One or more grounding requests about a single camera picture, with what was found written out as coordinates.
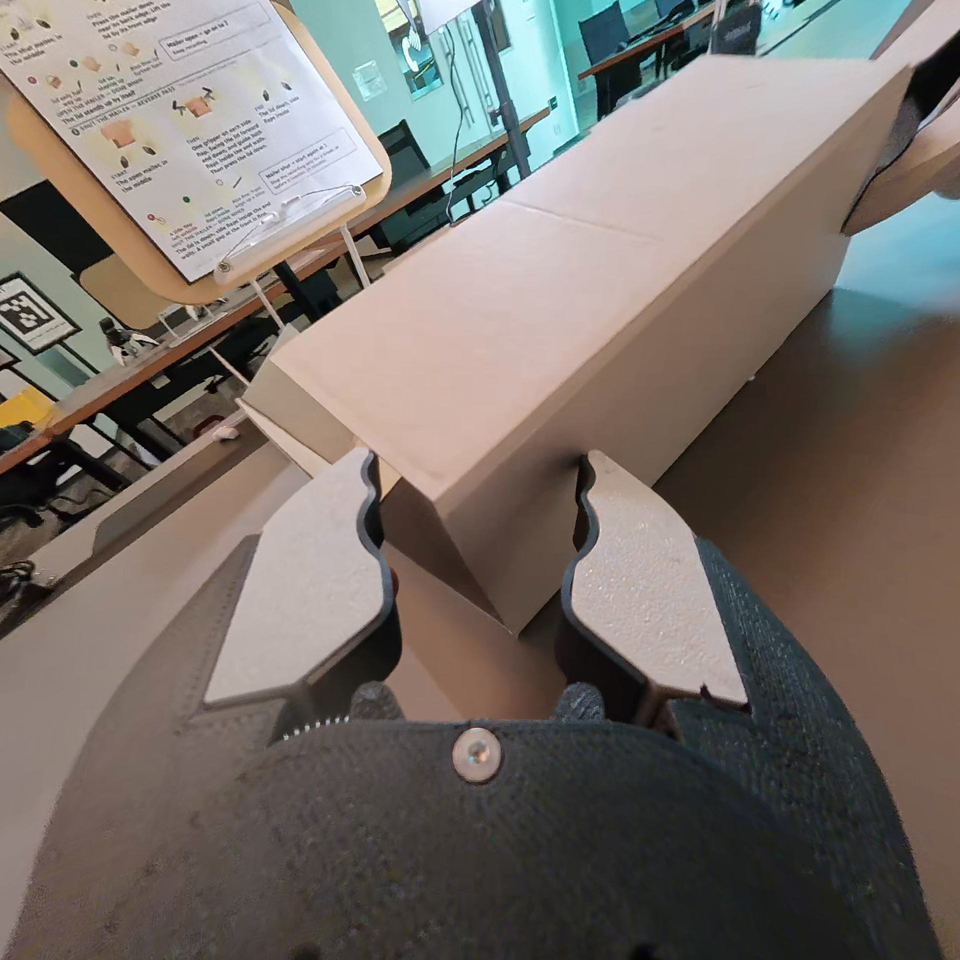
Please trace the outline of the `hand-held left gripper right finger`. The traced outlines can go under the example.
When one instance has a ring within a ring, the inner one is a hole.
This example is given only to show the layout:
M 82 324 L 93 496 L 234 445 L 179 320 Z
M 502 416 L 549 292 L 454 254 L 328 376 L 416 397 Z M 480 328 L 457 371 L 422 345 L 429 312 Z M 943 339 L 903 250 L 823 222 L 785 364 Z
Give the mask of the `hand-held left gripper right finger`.
M 747 710 L 687 522 L 599 450 L 582 456 L 575 501 L 575 554 L 558 593 L 554 647 L 566 681 L 593 687 L 607 719 L 635 726 L 655 726 L 677 700 Z

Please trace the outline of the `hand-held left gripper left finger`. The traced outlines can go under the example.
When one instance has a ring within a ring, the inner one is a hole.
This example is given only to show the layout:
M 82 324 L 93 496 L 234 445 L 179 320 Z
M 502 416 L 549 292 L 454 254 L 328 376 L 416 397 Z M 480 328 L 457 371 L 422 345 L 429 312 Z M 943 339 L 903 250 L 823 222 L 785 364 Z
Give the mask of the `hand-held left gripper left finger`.
M 276 724 L 347 724 L 363 686 L 402 657 L 383 556 L 378 456 L 351 450 L 300 489 L 257 539 L 202 696 L 209 712 L 279 702 Z

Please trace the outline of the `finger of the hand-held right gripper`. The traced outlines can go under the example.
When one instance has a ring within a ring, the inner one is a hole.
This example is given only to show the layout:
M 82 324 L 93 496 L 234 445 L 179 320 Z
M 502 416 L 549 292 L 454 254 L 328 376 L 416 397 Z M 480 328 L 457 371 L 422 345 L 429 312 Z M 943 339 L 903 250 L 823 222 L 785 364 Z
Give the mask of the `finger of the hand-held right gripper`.
M 935 113 L 958 90 L 959 2 L 910 2 L 870 59 L 909 67 L 905 99 L 921 114 Z
M 958 198 L 959 102 L 925 124 L 905 151 L 866 185 L 842 227 L 856 235 L 930 192 Z

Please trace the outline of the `brown cardboard box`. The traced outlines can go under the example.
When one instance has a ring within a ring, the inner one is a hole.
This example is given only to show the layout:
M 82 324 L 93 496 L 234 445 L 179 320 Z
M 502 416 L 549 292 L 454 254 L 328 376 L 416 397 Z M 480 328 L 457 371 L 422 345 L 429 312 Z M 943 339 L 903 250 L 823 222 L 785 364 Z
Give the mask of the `brown cardboard box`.
M 581 455 L 654 484 L 834 287 L 913 69 L 707 55 L 281 345 L 242 395 L 400 476 L 387 540 L 518 634 Z

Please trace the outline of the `black box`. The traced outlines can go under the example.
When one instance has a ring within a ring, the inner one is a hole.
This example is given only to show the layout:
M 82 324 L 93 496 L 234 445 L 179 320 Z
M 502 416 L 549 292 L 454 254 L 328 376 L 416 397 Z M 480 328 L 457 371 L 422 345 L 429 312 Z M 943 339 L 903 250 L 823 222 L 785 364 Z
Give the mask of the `black box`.
M 761 28 L 762 2 L 717 2 L 709 53 L 753 57 L 757 53 Z

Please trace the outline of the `long brown-edged desk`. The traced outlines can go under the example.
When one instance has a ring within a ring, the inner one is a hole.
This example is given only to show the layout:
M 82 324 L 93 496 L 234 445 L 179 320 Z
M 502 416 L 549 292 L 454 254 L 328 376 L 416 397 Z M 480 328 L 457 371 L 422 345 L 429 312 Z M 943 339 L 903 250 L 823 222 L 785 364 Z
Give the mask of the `long brown-edged desk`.
M 378 203 L 348 220 L 346 228 L 352 236 L 366 233 L 386 217 L 440 185 L 451 174 L 476 162 L 485 161 L 503 149 L 507 143 L 508 134 L 498 131 L 482 140 L 458 147 L 455 159 L 447 158 L 428 170 L 419 172 L 401 186 L 390 187 L 386 196 Z M 227 304 L 231 307 L 228 313 L 191 329 L 185 336 L 179 339 L 163 337 L 160 346 L 149 348 L 145 354 L 128 365 L 112 366 L 94 375 L 66 398 L 55 403 L 49 420 L 40 427 L 41 436 L 56 437 L 95 418 L 141 383 L 158 377 L 172 365 L 213 345 L 248 316 L 263 309 L 262 300 L 251 288 L 232 294 Z

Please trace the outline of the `white and black device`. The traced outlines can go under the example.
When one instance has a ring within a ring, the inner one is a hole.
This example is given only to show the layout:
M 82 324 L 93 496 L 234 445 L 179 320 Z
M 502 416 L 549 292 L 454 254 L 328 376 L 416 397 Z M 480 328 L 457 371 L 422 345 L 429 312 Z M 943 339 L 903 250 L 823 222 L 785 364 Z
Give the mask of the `white and black device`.
M 122 367 L 136 359 L 142 351 L 161 346 L 156 339 L 120 326 L 112 318 L 102 318 L 99 327 L 113 359 Z

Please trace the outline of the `black office chair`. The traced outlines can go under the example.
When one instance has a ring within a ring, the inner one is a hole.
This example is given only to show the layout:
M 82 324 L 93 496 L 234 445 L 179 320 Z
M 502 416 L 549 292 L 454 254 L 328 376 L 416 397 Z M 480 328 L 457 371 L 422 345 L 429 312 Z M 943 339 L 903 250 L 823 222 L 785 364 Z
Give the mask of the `black office chair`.
M 591 66 L 625 50 L 632 41 L 618 1 L 602 2 L 600 9 L 580 20 L 578 26 Z
M 430 162 L 419 145 L 406 119 L 401 119 L 378 135 L 389 160 L 391 169 L 391 183 L 401 186 L 428 172 Z

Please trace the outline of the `yellow object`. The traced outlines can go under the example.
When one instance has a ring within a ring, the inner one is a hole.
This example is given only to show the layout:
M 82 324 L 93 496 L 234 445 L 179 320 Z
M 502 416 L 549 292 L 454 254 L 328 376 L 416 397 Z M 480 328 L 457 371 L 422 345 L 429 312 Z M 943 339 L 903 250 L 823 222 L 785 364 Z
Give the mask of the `yellow object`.
M 58 412 L 57 402 L 34 386 L 2 401 L 0 411 L 2 428 L 27 424 L 29 430 L 45 428 Z

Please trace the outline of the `black pole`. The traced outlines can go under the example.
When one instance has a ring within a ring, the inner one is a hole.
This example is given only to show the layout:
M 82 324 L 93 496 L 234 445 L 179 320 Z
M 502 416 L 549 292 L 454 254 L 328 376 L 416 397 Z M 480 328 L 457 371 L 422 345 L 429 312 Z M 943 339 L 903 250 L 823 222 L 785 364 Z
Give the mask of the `black pole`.
M 498 116 L 507 134 L 512 135 L 519 129 L 519 120 L 500 60 L 491 19 L 491 9 L 491 2 L 479 1 L 473 5 L 472 13 L 484 49 L 490 77 L 493 81 L 498 101 Z

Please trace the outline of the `black and white wall marker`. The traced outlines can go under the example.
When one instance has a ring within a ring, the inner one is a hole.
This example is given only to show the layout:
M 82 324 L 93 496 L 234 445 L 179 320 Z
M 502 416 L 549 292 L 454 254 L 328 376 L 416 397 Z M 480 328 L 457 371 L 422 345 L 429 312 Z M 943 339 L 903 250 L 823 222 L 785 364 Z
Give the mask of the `black and white wall marker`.
M 82 332 L 21 272 L 1 279 L 1 330 L 32 356 L 39 356 Z

